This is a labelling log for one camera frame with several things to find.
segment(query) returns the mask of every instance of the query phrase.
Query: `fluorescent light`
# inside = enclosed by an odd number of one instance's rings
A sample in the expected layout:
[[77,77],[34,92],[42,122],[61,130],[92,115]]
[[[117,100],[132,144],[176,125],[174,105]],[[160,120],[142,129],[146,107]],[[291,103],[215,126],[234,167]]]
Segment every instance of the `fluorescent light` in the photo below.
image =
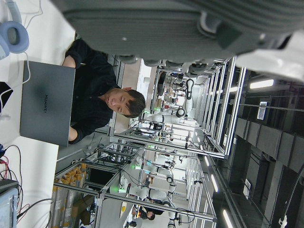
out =
[[212,184],[213,184],[214,190],[215,190],[216,192],[218,192],[218,191],[219,191],[219,188],[218,188],[218,186],[217,186],[217,183],[215,182],[215,178],[214,178],[213,174],[211,174],[211,180],[212,180]]
[[230,222],[230,219],[229,219],[229,216],[228,216],[226,210],[223,210],[223,215],[224,215],[224,218],[225,218],[225,221],[226,221],[226,224],[227,224],[228,228],[233,228],[232,223]]
[[253,82],[250,84],[250,89],[257,89],[257,88],[263,88],[263,87],[269,87],[274,84],[274,80],[265,80],[265,81],[259,81],[259,82]]
[[235,92],[235,91],[237,91],[237,90],[238,90],[238,87],[235,86],[235,87],[231,87],[231,88],[229,89],[229,92],[231,93],[231,92]]
[[204,158],[204,159],[205,159],[205,163],[206,163],[206,165],[207,165],[207,166],[209,166],[210,164],[209,164],[209,161],[208,161],[207,156],[205,156],[205,158]]

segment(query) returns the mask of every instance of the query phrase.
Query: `laptop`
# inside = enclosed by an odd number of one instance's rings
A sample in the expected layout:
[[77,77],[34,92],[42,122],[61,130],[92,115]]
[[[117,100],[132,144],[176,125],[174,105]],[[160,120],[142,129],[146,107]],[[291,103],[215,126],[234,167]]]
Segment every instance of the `laptop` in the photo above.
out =
[[[29,61],[30,80],[23,84],[20,135],[68,145],[75,69]],[[29,77],[24,61],[23,81]]]

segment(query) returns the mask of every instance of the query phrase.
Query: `black cover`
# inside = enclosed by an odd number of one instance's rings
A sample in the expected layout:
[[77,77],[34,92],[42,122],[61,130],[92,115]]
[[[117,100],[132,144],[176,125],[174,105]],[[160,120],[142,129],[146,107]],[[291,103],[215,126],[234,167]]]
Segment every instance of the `black cover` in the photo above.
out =
[[[2,94],[4,91],[9,90],[10,87],[8,86],[8,84],[6,84],[5,82],[0,82],[0,94]],[[6,93],[4,93],[1,97],[1,102],[2,102],[2,106],[4,107],[5,104],[7,103],[10,95],[13,93],[13,90],[10,90]]]

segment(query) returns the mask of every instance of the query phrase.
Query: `black jacket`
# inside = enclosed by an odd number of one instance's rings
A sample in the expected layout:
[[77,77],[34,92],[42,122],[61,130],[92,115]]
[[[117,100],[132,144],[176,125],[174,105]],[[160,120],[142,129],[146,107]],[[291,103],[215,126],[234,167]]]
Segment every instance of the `black jacket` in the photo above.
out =
[[113,111],[98,97],[119,86],[106,55],[92,50],[83,40],[75,40],[66,56],[76,63],[71,122],[76,122],[72,127],[77,138],[69,142],[74,144],[109,123]]

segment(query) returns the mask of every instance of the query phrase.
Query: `man's hair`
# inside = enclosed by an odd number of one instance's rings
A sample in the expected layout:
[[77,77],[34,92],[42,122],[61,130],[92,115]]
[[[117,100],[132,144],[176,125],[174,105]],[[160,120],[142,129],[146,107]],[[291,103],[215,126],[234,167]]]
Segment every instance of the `man's hair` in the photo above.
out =
[[154,220],[155,219],[155,214],[154,214],[154,212],[152,211],[152,215],[151,215],[151,217],[150,218],[148,218],[148,220]]
[[144,111],[146,107],[146,101],[143,95],[140,92],[137,92],[136,90],[131,89],[126,92],[134,99],[130,100],[128,105],[131,115],[124,115],[124,116],[128,118],[138,117]]

